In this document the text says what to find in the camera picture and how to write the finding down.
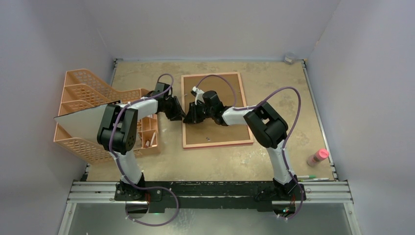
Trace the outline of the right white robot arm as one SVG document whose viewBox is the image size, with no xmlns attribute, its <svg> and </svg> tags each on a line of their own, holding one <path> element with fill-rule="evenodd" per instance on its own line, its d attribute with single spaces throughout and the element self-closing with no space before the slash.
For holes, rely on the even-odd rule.
<svg viewBox="0 0 415 235">
<path fill-rule="evenodd" d="M 204 92 L 194 87 L 191 93 L 195 100 L 189 105 L 184 123 L 197 124 L 210 118 L 221 126 L 248 126 L 257 142 L 269 154 L 276 196 L 287 199 L 294 193 L 302 194 L 302 187 L 291 168 L 286 150 L 291 131 L 287 122 L 267 101 L 256 106 L 236 108 L 225 106 L 215 91 Z"/>
</svg>

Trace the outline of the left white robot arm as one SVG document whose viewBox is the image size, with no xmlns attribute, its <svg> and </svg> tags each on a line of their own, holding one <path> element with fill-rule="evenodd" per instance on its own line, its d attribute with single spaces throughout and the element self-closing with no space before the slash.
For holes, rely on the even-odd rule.
<svg viewBox="0 0 415 235">
<path fill-rule="evenodd" d="M 164 113 L 170 121 L 181 121 L 183 109 L 172 94 L 172 85 L 157 82 L 155 89 L 139 100 L 124 105 L 108 104 L 98 128 L 97 142 L 110 152 L 121 173 L 122 190 L 133 200 L 142 199 L 145 179 L 134 154 L 138 121 L 149 115 Z"/>
</svg>

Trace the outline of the white marker in organizer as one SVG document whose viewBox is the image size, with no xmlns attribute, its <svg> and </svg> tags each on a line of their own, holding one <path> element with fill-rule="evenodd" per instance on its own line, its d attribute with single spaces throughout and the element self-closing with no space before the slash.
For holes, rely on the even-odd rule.
<svg viewBox="0 0 415 235">
<path fill-rule="evenodd" d="M 153 132 L 151 135 L 150 135 L 150 133 L 148 133 L 148 136 L 145 139 L 145 145 L 144 146 L 146 148 L 151 147 L 153 145 L 154 141 L 155 141 L 155 138 L 156 138 L 156 133 L 155 132 Z"/>
</svg>

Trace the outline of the grey paper sheet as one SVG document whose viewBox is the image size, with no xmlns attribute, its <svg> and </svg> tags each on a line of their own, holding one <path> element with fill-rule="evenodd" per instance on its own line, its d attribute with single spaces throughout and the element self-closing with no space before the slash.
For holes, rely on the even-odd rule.
<svg viewBox="0 0 415 235">
<path fill-rule="evenodd" d="M 121 104 L 108 103 L 74 113 L 57 116 L 54 120 L 72 137 L 95 142 L 109 150 L 110 137 L 116 128 L 112 150 L 125 154 L 134 149 L 138 138 L 138 111 L 126 109 L 118 122 Z"/>
</svg>

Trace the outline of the orange plastic desk organizer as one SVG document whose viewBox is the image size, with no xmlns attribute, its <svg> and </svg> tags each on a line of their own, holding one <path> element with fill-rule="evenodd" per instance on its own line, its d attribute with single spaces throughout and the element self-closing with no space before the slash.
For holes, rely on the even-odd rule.
<svg viewBox="0 0 415 235">
<path fill-rule="evenodd" d="M 66 115 L 76 111 L 85 110 L 110 102 L 126 103 L 141 98 L 149 91 L 143 88 L 118 91 L 101 80 L 87 69 L 70 70 L 66 72 L 63 92 L 60 101 L 59 115 Z M 159 154 L 158 116 L 149 115 L 138 121 L 138 138 L 134 154 L 136 157 Z M 145 139 L 155 132 L 153 145 L 146 148 Z M 108 162 L 112 160 L 109 152 L 95 143 L 82 138 L 72 137 L 62 126 L 56 125 L 53 141 L 77 157 L 90 164 Z"/>
</svg>

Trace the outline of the small clear jar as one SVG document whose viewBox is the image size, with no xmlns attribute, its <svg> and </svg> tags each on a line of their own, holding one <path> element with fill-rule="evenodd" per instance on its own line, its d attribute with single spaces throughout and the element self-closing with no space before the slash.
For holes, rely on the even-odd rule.
<svg viewBox="0 0 415 235">
<path fill-rule="evenodd" d="M 295 55 L 294 53 L 292 53 L 292 52 L 287 52 L 287 53 L 284 55 L 284 62 L 285 62 L 286 64 L 288 64 L 288 65 L 292 65 L 292 64 L 294 64 L 294 63 L 296 62 L 296 60 L 297 60 L 297 57 L 296 57 L 296 55 Z"/>
</svg>

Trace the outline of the pink glue bottle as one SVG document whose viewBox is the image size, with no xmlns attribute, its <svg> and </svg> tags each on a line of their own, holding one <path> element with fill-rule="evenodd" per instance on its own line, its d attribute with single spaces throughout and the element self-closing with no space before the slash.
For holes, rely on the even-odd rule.
<svg viewBox="0 0 415 235">
<path fill-rule="evenodd" d="M 313 155 L 307 158 L 307 164 L 311 167 L 318 165 L 320 162 L 329 158 L 329 151 L 327 149 L 319 149 Z"/>
</svg>

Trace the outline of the green white marker pen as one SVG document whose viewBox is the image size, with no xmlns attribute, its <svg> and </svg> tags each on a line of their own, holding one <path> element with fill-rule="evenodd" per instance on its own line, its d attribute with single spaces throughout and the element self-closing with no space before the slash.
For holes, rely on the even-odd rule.
<svg viewBox="0 0 415 235">
<path fill-rule="evenodd" d="M 298 179 L 300 180 L 307 180 L 307 179 L 315 179 L 316 176 L 315 175 L 303 175 L 303 176 L 298 176 Z"/>
</svg>

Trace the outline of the black mounting rail base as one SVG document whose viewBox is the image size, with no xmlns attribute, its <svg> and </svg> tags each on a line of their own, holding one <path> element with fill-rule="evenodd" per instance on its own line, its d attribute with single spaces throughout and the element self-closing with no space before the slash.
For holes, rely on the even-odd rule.
<svg viewBox="0 0 415 235">
<path fill-rule="evenodd" d="M 166 209 L 250 209 L 291 215 L 306 200 L 304 186 L 272 181 L 147 181 L 145 189 L 118 182 L 114 200 L 148 203 L 150 213 Z"/>
</svg>

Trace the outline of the aluminium table frame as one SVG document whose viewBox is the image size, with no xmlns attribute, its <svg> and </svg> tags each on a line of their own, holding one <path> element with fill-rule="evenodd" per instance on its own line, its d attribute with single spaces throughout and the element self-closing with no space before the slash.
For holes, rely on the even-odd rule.
<svg viewBox="0 0 415 235">
<path fill-rule="evenodd" d="M 126 89 L 146 77 L 157 77 L 168 67 L 177 69 L 176 78 L 185 74 L 238 71 L 247 101 L 262 100 L 260 91 L 273 92 L 278 87 L 293 86 L 301 95 L 300 119 L 289 140 L 294 155 L 310 147 L 327 146 L 306 64 L 283 62 L 147 62 L 118 60 L 113 86 Z M 276 218 L 272 212 L 243 209 L 182 209 L 165 226 L 173 210 L 146 214 L 150 225 L 142 226 L 125 217 L 124 204 L 114 201 L 115 167 L 99 164 L 87 168 L 89 179 L 72 185 L 59 229 L 61 235 L 359 235 L 354 204 L 347 182 L 307 183 L 307 200 L 299 214 L 290 221 Z"/>
</svg>

